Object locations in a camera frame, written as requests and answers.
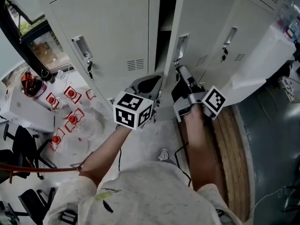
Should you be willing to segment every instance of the red bottle cap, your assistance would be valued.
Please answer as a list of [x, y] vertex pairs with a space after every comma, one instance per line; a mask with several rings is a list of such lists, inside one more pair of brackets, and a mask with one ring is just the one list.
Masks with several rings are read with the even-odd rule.
[[49, 98], [49, 103], [50, 104], [54, 104], [55, 103], [55, 99], [53, 97]]
[[54, 142], [54, 143], [60, 143], [60, 141], [61, 141], [61, 138], [59, 136], [53, 136], [52, 137], [52, 142]]
[[70, 90], [67, 92], [67, 94], [69, 95], [69, 97], [73, 98], [75, 95], [75, 92], [73, 90]]
[[72, 123], [72, 124], [75, 124], [75, 123], [78, 121], [77, 117], [74, 116], [74, 115], [70, 115], [70, 116], [68, 117], [68, 120], [69, 120], [69, 122]]

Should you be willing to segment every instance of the white t-shirt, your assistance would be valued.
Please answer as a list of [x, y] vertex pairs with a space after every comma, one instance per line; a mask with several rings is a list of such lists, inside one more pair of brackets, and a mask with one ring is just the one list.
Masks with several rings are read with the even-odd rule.
[[228, 209], [217, 187], [207, 184], [197, 192], [183, 181], [172, 164], [147, 162], [121, 171], [116, 180], [98, 188], [79, 176], [62, 183], [44, 225], [65, 225], [66, 210], [78, 214], [79, 225], [241, 225]]

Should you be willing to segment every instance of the sneaker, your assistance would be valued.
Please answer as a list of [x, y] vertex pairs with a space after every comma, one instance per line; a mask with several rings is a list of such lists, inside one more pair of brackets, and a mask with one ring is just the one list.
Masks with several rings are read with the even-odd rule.
[[169, 159], [169, 152], [166, 148], [163, 148], [160, 153], [159, 153], [159, 156], [158, 156], [158, 159], [160, 161], [163, 161], [163, 160], [167, 160]]

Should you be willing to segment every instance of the black window frame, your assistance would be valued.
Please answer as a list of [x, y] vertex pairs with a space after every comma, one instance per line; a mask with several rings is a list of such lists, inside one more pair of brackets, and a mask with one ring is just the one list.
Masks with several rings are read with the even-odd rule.
[[[35, 53], [28, 46], [29, 43], [34, 41], [41, 35], [52, 31], [47, 20], [41, 22], [30, 31], [24, 35], [20, 35], [20, 31], [12, 19], [8, 8], [5, 4], [7, 1], [18, 13], [22, 16], [30, 25], [38, 22], [40, 19], [44, 18], [45, 15], [40, 16], [38, 19], [31, 21], [26, 14], [15, 4], [12, 4], [9, 0], [0, 0], [0, 29], [15, 48], [15, 50], [20, 54], [23, 60], [40, 76], [42, 77], [42, 72], [48, 71], [52, 75], [57, 74], [58, 68], [49, 70], [35, 55]], [[74, 69], [72, 64], [66, 64], [67, 68], [61, 69], [62, 71], [69, 71]]]

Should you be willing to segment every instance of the shirt sleeve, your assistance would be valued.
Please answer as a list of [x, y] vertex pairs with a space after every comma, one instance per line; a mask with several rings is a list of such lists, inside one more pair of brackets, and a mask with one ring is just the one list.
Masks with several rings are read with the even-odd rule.
[[206, 184], [199, 188], [198, 194], [205, 197], [216, 209], [221, 224], [223, 225], [242, 225], [238, 217], [229, 210], [215, 184]]
[[43, 224], [44, 225], [59, 225], [65, 224], [60, 222], [62, 212], [71, 210], [78, 214], [79, 203], [97, 192], [95, 183], [83, 176], [78, 176], [76, 180], [62, 183], [54, 197], [49, 211], [47, 212]]

